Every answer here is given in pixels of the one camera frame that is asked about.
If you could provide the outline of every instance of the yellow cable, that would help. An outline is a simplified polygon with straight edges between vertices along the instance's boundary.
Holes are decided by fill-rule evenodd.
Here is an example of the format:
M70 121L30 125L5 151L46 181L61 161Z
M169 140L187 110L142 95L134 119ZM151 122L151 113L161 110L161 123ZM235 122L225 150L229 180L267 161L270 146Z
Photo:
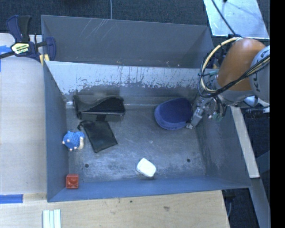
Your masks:
M234 37L234 38L230 38L228 40L225 40L223 41L221 44L219 44L218 46L216 46L208 55L208 57L206 58L203 66L202 66L202 70L201 70L201 73L203 73L204 69L207 67L207 64L209 62L209 60L212 58L213 54L218 50L220 49L223 45L229 43L229 42L232 42L232 41L235 41L235 40L238 40L238 39L242 39L242 37ZM204 80L203 80L203 77L201 78L201 86L206 90L206 91L210 91L210 92L216 92L216 90L212 90L212 89L209 89L205 86L205 83L204 83Z

